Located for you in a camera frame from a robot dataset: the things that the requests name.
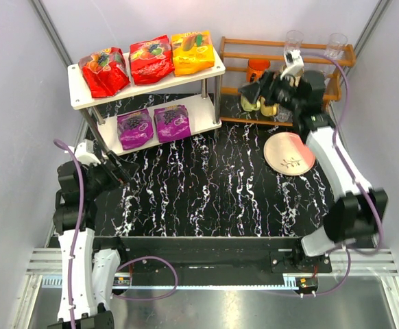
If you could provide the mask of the clear glass top left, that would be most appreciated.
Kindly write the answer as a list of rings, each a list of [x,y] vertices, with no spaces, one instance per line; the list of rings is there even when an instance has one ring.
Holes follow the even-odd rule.
[[[304,34],[301,31],[295,29],[288,31],[285,36],[284,52],[299,50],[303,40]]]

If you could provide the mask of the clear glass bottom shelf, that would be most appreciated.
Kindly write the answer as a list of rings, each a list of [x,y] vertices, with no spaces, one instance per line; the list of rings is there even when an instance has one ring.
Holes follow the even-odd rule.
[[[285,108],[278,109],[278,113],[276,115],[277,121],[283,123],[289,123],[292,121],[292,117],[293,117],[292,111]]]

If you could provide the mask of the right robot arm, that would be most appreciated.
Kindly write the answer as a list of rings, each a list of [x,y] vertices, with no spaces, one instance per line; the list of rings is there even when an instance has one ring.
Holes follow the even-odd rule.
[[[305,71],[297,86],[290,74],[265,71],[238,92],[250,104],[282,106],[293,113],[293,128],[312,151],[328,178],[335,203],[322,220],[321,228],[304,236],[300,243],[305,256],[316,257],[340,245],[382,233],[382,218],[388,196],[375,189],[359,173],[339,137],[337,127],[322,106],[326,86],[319,71]]]

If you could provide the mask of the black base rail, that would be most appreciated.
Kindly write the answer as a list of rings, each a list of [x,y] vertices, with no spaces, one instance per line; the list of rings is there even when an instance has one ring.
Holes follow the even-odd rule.
[[[129,259],[159,256],[179,267],[245,269],[271,273],[331,273],[329,257],[306,256],[293,237],[98,236],[94,249],[120,246]]]

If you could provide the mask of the wooden cup rack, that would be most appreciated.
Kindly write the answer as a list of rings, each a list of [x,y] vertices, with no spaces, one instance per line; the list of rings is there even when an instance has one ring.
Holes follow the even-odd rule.
[[[286,42],[226,38],[221,39],[220,58],[226,66],[221,81],[221,120],[233,123],[256,123],[261,125],[292,126],[292,114],[286,110],[245,111],[241,106],[238,88],[260,77],[267,69],[281,71],[285,65],[284,47],[298,46],[303,52],[312,55],[304,58],[304,68],[320,70],[325,77],[326,92],[322,109],[327,110],[333,102],[342,96],[339,70],[326,56],[334,59],[343,68],[356,64],[354,47],[345,42],[334,44],[299,43],[289,36]]]

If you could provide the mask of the large red candy bag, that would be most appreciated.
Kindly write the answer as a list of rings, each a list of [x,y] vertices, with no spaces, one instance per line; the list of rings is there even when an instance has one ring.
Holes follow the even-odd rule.
[[[92,98],[112,97],[130,84],[125,58],[118,47],[91,53],[78,62]]]

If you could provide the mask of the green mug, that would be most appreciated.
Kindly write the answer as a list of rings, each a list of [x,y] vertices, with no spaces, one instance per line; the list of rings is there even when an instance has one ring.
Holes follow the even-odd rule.
[[[241,107],[246,112],[258,111],[260,110],[261,103],[256,101],[255,103],[250,103],[246,97],[241,95]]]

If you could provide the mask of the yellow mango candy bag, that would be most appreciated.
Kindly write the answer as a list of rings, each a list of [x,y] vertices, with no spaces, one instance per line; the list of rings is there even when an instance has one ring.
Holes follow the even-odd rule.
[[[174,34],[171,36],[171,48],[175,76],[191,75],[215,64],[209,31]]]

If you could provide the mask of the orange mug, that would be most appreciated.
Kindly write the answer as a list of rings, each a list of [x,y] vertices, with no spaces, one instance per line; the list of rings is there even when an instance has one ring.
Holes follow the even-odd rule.
[[[258,80],[262,74],[270,68],[270,61],[264,59],[249,59],[247,64],[246,80],[252,83]]]

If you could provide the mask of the small red candy bag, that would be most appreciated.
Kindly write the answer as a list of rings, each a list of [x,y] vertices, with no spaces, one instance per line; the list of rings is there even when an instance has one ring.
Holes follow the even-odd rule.
[[[136,85],[155,84],[174,72],[167,35],[130,45],[130,73]]]

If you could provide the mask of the pink beige plate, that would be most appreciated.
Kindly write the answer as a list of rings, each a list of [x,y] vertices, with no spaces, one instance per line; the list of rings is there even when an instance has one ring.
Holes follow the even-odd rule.
[[[270,136],[264,144],[266,163],[283,175],[303,175],[315,164],[315,156],[297,134],[280,132]]]

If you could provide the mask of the yellow mug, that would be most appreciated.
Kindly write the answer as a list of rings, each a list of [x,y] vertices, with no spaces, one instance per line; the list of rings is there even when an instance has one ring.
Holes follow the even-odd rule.
[[[278,114],[278,104],[267,105],[265,99],[261,99],[261,114],[265,117],[273,117]]]

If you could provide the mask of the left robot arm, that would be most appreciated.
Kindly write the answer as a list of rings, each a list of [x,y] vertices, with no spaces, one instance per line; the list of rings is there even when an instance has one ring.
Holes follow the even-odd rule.
[[[52,328],[114,328],[114,276],[128,255],[119,238],[94,242],[95,200],[130,182],[137,171],[137,164],[112,156],[103,162],[72,159],[58,167],[53,224],[62,256],[62,293]]]

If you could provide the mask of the purple candy bag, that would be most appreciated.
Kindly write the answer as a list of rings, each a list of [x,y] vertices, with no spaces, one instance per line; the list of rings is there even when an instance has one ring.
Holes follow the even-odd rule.
[[[189,113],[184,105],[167,106],[154,110],[158,141],[168,143],[191,136]]]
[[[117,135],[123,150],[141,147],[153,139],[154,129],[148,109],[117,117]]]

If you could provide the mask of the clear glass top right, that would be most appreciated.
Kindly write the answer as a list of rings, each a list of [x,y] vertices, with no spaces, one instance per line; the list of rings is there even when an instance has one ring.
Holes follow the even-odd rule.
[[[339,58],[347,43],[348,37],[346,35],[342,33],[332,33],[328,38],[324,55],[332,59]]]

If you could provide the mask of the clear glass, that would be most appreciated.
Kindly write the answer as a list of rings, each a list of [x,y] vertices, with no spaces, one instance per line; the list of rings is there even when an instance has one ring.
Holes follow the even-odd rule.
[[[347,43],[348,37],[346,35],[342,33],[332,33],[328,38],[324,55],[332,59],[339,58]]]
[[[284,52],[299,50],[303,40],[304,34],[301,31],[295,29],[288,31],[285,36]]]

